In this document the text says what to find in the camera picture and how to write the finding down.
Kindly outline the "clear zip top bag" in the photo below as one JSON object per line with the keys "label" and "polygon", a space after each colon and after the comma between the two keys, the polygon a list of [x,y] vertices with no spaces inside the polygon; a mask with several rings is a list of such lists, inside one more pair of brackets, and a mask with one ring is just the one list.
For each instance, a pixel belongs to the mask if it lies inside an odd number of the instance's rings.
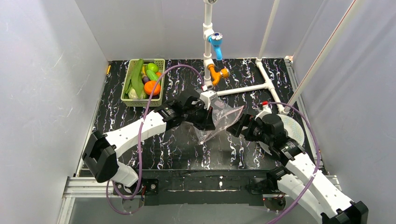
{"label": "clear zip top bag", "polygon": [[225,131],[229,126],[233,125],[240,118],[243,111],[243,106],[232,107],[219,97],[215,100],[212,108],[212,119],[215,124],[215,130],[200,131],[195,128],[196,136],[198,137],[200,145],[214,138],[215,135]]}

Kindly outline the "green plastic basket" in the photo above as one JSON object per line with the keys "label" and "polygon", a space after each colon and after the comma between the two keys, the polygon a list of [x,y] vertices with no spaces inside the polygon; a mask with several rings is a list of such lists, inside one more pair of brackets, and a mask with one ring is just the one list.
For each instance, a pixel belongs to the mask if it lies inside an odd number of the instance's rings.
{"label": "green plastic basket", "polygon": [[[150,81],[149,78],[148,78],[147,75],[146,75],[146,70],[147,70],[147,69],[146,69],[146,65],[147,65],[148,63],[155,63],[155,64],[157,64],[158,67],[159,67],[159,71],[156,73],[156,74],[158,75],[159,78],[158,78],[158,80],[157,80],[155,86],[156,86],[158,83],[160,83],[160,85],[161,85],[161,92],[160,92],[159,95],[153,96],[152,99],[151,99],[151,101],[150,101],[150,104],[149,104],[150,107],[159,106],[159,105],[162,103],[162,98],[163,98],[163,96],[164,96],[164,90],[163,90],[164,78],[163,78],[163,77],[160,78],[160,75],[163,74],[163,72],[165,71],[165,60],[164,60],[164,59],[143,59],[143,60],[144,60],[144,63],[143,63],[143,68],[142,68],[142,70],[141,70],[143,84],[145,84],[146,82]],[[121,90],[121,97],[120,97],[120,99],[121,99],[121,101],[122,101],[127,107],[145,107],[145,106],[146,106],[146,104],[147,104],[147,102],[148,102],[148,99],[149,99],[149,95],[146,94],[146,98],[145,98],[145,99],[136,99],[136,100],[128,99],[128,98],[126,97],[126,95],[124,94],[124,87],[125,87],[125,84],[123,84],[123,87],[122,87],[122,90]]]}

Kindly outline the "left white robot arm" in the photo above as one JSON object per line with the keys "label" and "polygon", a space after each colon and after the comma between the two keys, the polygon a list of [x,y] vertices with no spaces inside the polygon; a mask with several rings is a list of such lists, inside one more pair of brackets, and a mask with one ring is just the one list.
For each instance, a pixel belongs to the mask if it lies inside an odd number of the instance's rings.
{"label": "left white robot arm", "polygon": [[[141,188],[141,142],[184,122],[201,131],[215,130],[211,101],[216,96],[214,91],[183,91],[180,96],[165,101],[153,111],[146,111],[141,119],[132,124],[107,133],[95,131],[88,139],[82,160],[98,183],[113,181],[122,184],[133,191],[132,196],[122,198],[132,199]],[[138,147],[138,171],[118,160],[134,146]]]}

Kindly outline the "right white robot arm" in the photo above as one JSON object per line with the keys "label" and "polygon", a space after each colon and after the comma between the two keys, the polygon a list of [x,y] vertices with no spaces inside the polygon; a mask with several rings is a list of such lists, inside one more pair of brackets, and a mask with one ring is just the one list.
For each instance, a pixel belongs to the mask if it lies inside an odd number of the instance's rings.
{"label": "right white robot arm", "polygon": [[368,207],[362,201],[354,202],[316,168],[305,149],[291,138],[282,116],[266,114],[259,118],[244,114],[227,131],[235,137],[242,135],[245,140],[267,145],[280,161],[281,167],[268,173],[267,178],[294,199],[284,215],[299,204],[320,224],[368,222]]}

